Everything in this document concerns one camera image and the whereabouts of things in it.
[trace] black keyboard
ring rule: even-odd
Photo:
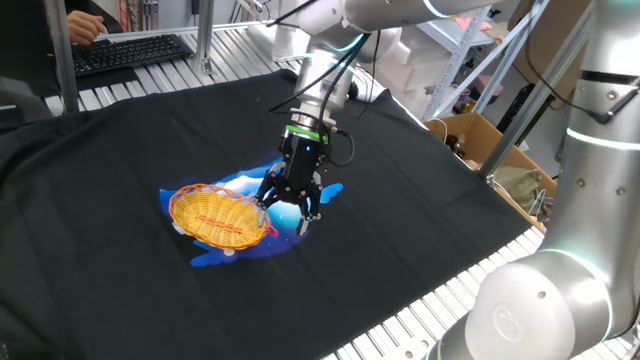
[[[179,59],[193,54],[176,35],[160,35],[116,43],[105,40],[90,47],[74,45],[71,52],[76,77]]]

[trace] desk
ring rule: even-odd
[[[171,32],[195,50],[195,28]],[[120,34],[108,38],[118,41],[159,33],[162,32]],[[212,42],[216,74],[198,75],[184,60],[148,65],[135,69],[138,81],[80,92],[80,108],[82,111],[96,110],[132,97],[197,88],[268,74],[282,68],[294,72],[300,70],[298,61],[276,64],[257,50],[246,34],[246,24],[215,27]],[[46,103],[53,112],[61,113],[59,98],[47,98]],[[379,325],[355,339],[345,339],[346,345],[325,359],[423,358],[446,329],[473,307],[480,283],[487,274],[509,261],[532,254],[542,239],[543,234],[537,229],[527,230],[493,255],[451,278]],[[577,359],[618,359],[630,347],[626,341],[614,339],[597,345],[586,356],[581,355]]]

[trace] orange basket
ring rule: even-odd
[[[187,235],[220,249],[243,250],[267,234],[278,236],[269,216],[258,226],[258,208],[248,197],[215,185],[178,190],[169,201],[169,213]]]

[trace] hand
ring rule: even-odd
[[[82,11],[75,10],[67,15],[69,23],[69,40],[72,44],[89,46],[99,34],[108,34],[107,28],[102,24],[102,16],[93,16]]]

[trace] metal pole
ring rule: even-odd
[[[560,81],[569,65],[571,65],[586,43],[589,34],[588,25],[592,11],[593,4],[590,4],[571,31],[571,34],[569,34],[569,37],[564,42],[564,45],[562,45],[562,48],[560,48],[555,58],[547,68],[547,71],[545,71],[543,78],[551,86],[555,86]],[[489,158],[485,161],[484,165],[482,165],[482,168],[480,168],[478,174],[483,179],[491,176],[491,174],[493,174],[493,172],[502,163],[502,160],[507,157],[509,152],[513,149],[513,145],[527,128],[538,109],[540,109],[540,106],[542,106],[549,96],[550,92],[549,88],[543,84],[542,81],[538,82],[531,95],[529,95],[527,101],[522,105],[522,109],[520,109],[511,125],[507,128],[507,131],[505,131],[496,148],[493,150],[491,155],[489,155]]]
[[[53,41],[53,50],[56,56],[56,72],[62,95],[62,103],[66,113],[75,113],[78,108],[78,88],[76,87],[76,75],[73,71],[73,58],[71,56],[71,42],[69,41],[69,28],[67,27],[67,11],[63,0],[45,0],[49,30]]]
[[[215,66],[211,60],[211,33],[213,28],[214,0],[200,0],[198,24],[198,47],[194,61],[196,68],[205,74],[214,74]]]
[[[529,24],[528,29],[533,29],[536,26],[538,20],[542,16],[542,13],[544,12],[544,9],[548,4],[549,0],[536,1],[536,4],[534,4],[534,6],[531,8],[531,15],[529,16],[532,16],[533,19],[531,20],[531,24]],[[498,68],[493,74],[489,85],[487,85],[486,89],[478,99],[478,103],[476,104],[476,106],[474,106],[473,112],[482,114],[484,109],[489,104],[489,100],[491,100],[491,97],[496,92],[496,89],[498,88],[498,86],[500,86],[500,83],[502,83],[502,80],[511,67],[511,64],[513,64],[516,56],[518,56],[518,54],[520,53],[520,49],[522,49],[522,46],[526,43],[528,35],[529,31],[523,30],[520,34],[518,34],[518,38],[516,39],[516,41],[514,41],[511,46],[509,46],[509,49],[507,49],[507,52],[504,55],[504,58],[502,58],[500,65],[498,65]]]
[[[438,85],[438,87],[436,87],[436,90],[433,92],[433,96],[431,97],[431,102],[429,102],[429,105],[427,106],[427,110],[425,110],[424,114],[422,115],[422,121],[428,121],[432,119],[433,116],[436,114],[436,108],[438,107],[438,105],[440,105],[440,101],[442,101],[442,98],[444,97],[447,90],[449,89],[449,86],[451,86],[451,83],[453,82],[453,79],[458,73],[458,70],[460,70],[460,67],[462,66],[462,62],[464,61],[464,57],[469,52],[469,48],[473,43],[473,39],[475,38],[478,31],[480,31],[480,26],[482,25],[482,22],[484,22],[485,19],[487,18],[487,13],[489,12],[489,9],[491,9],[491,6],[486,6],[476,10],[475,15],[473,16],[473,19],[469,24],[469,27],[467,27],[467,30],[462,36],[459,49],[451,56],[449,67],[447,68],[447,71],[445,72],[445,75],[442,78],[442,81],[440,81],[440,84]]]
[[[509,44],[511,44],[512,41],[515,41],[520,34],[522,34],[523,32],[526,32],[527,26],[529,24],[529,20],[530,20],[529,15],[523,17],[522,20],[518,23],[518,25],[513,30],[511,30],[511,32],[509,32],[509,34],[504,39],[502,44],[498,45],[495,49],[493,49],[493,51],[489,55],[487,55],[484,61],[482,61],[480,65],[476,66],[473,72],[471,72],[471,74],[469,74],[469,76],[467,76],[467,78],[464,79],[462,84],[460,84],[460,86],[458,86],[458,88],[451,95],[449,95],[449,97],[445,101],[440,103],[440,105],[438,106],[438,109],[435,112],[436,117],[440,116],[440,114],[444,112],[447,106],[453,103],[460,96],[460,94],[462,94],[462,92],[466,88],[468,88],[469,85],[471,85],[471,82],[473,82],[473,80],[475,80],[478,77],[478,75],[482,74],[484,69],[489,64],[491,64],[493,60],[498,57],[498,55],[502,54],[502,51],[506,49],[507,46],[509,46]]]

